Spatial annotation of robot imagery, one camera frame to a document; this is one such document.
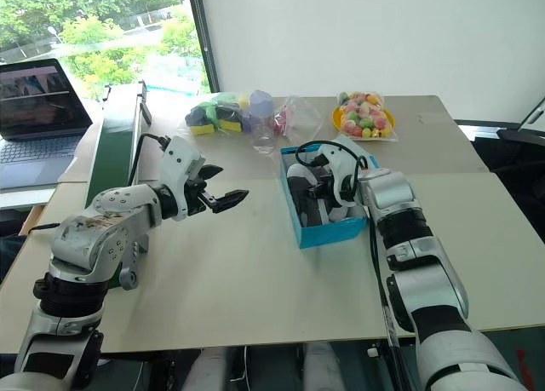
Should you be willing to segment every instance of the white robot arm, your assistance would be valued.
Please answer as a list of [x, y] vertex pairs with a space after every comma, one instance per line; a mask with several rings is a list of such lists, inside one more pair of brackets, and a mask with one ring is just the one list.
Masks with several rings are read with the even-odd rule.
[[[334, 142], [357, 156], [364, 154], [344, 135]], [[341, 181], [324, 179], [329, 188], [339, 188], [346, 180], [343, 199], [337, 203], [367, 206], [382, 236], [393, 272], [386, 280], [390, 304], [398, 324], [416, 333], [422, 389], [525, 390], [492, 342], [466, 321], [468, 295], [403, 174], [387, 169], [360, 171], [358, 193], [347, 197], [354, 183], [353, 156], [342, 148], [322, 145], [315, 163], [325, 163], [330, 177]], [[340, 196], [338, 190], [330, 194]]]
[[100, 356], [97, 327], [110, 279], [118, 270], [125, 290], [138, 285], [138, 259], [147, 252], [147, 232], [163, 219], [177, 221], [209, 207], [222, 212], [248, 191], [222, 198], [206, 193], [206, 181], [222, 168], [204, 165], [187, 141], [164, 147], [157, 187], [135, 185], [99, 193], [77, 216], [64, 220], [51, 245], [49, 271], [34, 285], [39, 299], [15, 362], [15, 374], [0, 391], [67, 390], [85, 387]]

